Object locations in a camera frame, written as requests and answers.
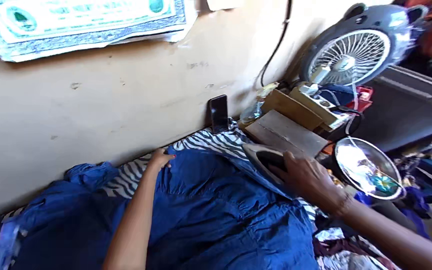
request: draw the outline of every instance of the phone screen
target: phone screen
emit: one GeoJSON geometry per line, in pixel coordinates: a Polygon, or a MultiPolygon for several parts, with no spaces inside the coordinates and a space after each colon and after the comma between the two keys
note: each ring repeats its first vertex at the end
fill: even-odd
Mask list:
{"type": "Polygon", "coordinates": [[[228,100],[226,95],[220,95],[209,100],[209,107],[211,108],[213,134],[228,130],[228,100]]]}

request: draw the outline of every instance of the paper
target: paper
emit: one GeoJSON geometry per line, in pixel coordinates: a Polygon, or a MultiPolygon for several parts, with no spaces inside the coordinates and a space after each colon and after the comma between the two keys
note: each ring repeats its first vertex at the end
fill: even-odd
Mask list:
{"type": "Polygon", "coordinates": [[[0,0],[0,58],[21,62],[145,39],[179,41],[191,0],[0,0]]]}

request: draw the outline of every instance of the beige wall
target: beige wall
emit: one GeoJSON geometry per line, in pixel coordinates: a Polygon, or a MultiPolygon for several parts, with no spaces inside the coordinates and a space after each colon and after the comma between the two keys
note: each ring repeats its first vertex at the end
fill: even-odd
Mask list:
{"type": "MultiPolygon", "coordinates": [[[[311,35],[353,1],[295,1],[265,77],[280,79],[311,35]]],[[[228,95],[238,115],[275,47],[286,0],[246,0],[201,14],[176,43],[143,41],[23,63],[0,61],[0,207],[79,163],[121,161],[204,125],[207,101],[228,95]]]]}

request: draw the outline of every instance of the black cable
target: black cable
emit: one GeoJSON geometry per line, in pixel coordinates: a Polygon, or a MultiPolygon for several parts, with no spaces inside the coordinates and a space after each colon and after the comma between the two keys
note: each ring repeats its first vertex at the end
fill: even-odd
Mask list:
{"type": "Polygon", "coordinates": [[[283,42],[284,36],[286,34],[286,29],[288,28],[288,24],[289,19],[291,17],[291,6],[293,5],[293,0],[287,0],[287,7],[286,7],[286,18],[284,20],[284,26],[283,26],[283,32],[281,33],[281,36],[279,37],[279,41],[276,45],[276,47],[274,48],[273,54],[271,54],[271,56],[269,57],[268,61],[266,62],[266,64],[262,67],[262,73],[261,73],[261,87],[264,87],[264,83],[263,83],[263,79],[266,73],[266,70],[268,69],[269,63],[271,62],[271,60],[273,60],[273,57],[275,56],[276,52],[279,49],[279,46],[281,45],[281,43],[283,42]]]}
{"type": "Polygon", "coordinates": [[[330,146],[332,144],[337,144],[340,140],[342,140],[342,139],[344,139],[344,138],[346,138],[348,136],[352,136],[358,130],[358,128],[361,126],[361,122],[364,120],[364,115],[361,112],[354,112],[354,113],[359,116],[358,117],[359,121],[357,121],[356,128],[354,128],[353,131],[350,130],[349,134],[346,134],[346,132],[345,132],[345,134],[344,134],[343,137],[341,137],[341,138],[339,138],[339,139],[337,139],[335,141],[332,141],[332,142],[326,144],[322,149],[325,149],[326,147],[328,147],[328,146],[330,146]]]}

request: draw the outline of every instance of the extension socket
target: extension socket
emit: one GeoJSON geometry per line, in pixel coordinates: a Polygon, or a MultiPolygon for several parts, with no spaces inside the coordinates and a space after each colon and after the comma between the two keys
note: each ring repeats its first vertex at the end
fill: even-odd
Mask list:
{"type": "Polygon", "coordinates": [[[331,112],[329,109],[336,107],[336,105],[329,102],[321,95],[318,95],[318,99],[314,99],[310,94],[301,93],[299,87],[295,87],[289,96],[321,117],[324,124],[327,125],[327,127],[324,127],[327,131],[338,128],[351,118],[351,114],[349,113],[337,114],[331,112]]]}

